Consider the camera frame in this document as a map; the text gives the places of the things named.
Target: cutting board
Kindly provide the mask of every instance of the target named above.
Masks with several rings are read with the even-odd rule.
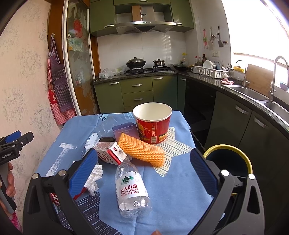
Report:
[[[248,88],[269,97],[270,84],[273,81],[273,71],[249,64],[246,71],[246,79],[250,82]]]

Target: blue tablecloth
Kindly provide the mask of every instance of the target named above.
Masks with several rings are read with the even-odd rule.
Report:
[[[41,176],[68,169],[81,159],[87,138],[110,116],[118,123],[135,122],[131,113],[74,117],[63,127],[37,172]],[[195,147],[190,127],[182,114],[173,111],[170,127],[176,140]],[[152,211],[146,217],[123,218],[118,210],[115,192],[115,165],[103,165],[103,178],[97,181],[100,193],[99,218],[124,235],[150,235],[158,229],[164,235],[186,235],[202,217],[212,197],[208,195],[190,163],[189,153],[173,157],[165,177],[159,176],[149,163],[134,159],[152,201]]]

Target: blue gripper pad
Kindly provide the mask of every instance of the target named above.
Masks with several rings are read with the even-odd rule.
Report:
[[[21,132],[20,132],[20,131],[15,131],[15,132],[12,133],[11,135],[8,135],[8,136],[6,137],[6,140],[5,140],[5,141],[6,141],[6,143],[10,143],[10,142],[12,142],[12,141],[20,138],[20,136],[21,136]]]
[[[84,184],[97,163],[97,151],[91,148],[84,156],[82,163],[79,165],[73,176],[69,180],[68,191],[72,198],[81,193]]]
[[[218,194],[218,180],[206,164],[204,157],[196,149],[193,149],[190,153],[190,160],[207,193],[216,197]]]

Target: purple box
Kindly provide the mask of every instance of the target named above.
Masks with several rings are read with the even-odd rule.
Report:
[[[128,122],[128,123],[121,124],[118,126],[113,126],[112,130],[114,133],[115,140],[117,142],[119,141],[119,137],[121,136],[121,133],[125,133],[131,137],[136,138],[136,139],[140,139],[140,137],[138,135],[138,129],[133,122]]]

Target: window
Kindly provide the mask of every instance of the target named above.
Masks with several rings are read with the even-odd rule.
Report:
[[[243,60],[271,71],[274,60],[289,62],[288,21],[269,0],[222,0],[229,26],[232,62]],[[276,85],[287,83],[287,69],[277,65]]]

